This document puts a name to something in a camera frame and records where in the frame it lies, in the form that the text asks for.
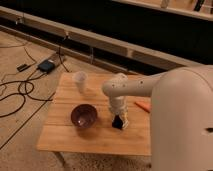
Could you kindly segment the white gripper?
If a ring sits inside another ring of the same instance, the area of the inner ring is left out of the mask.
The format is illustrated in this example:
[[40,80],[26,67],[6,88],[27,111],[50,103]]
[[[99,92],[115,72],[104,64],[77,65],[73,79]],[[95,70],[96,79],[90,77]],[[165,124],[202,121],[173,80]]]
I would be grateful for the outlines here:
[[109,110],[113,115],[124,116],[127,113],[127,101],[124,96],[111,97],[109,99]]

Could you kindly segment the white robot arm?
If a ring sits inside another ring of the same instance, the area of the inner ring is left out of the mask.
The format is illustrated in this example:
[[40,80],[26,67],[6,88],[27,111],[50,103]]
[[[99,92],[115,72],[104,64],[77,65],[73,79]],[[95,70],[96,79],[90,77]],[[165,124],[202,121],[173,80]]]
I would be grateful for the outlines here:
[[119,73],[102,91],[114,115],[127,111],[126,96],[151,99],[152,171],[213,171],[213,65],[136,80]]

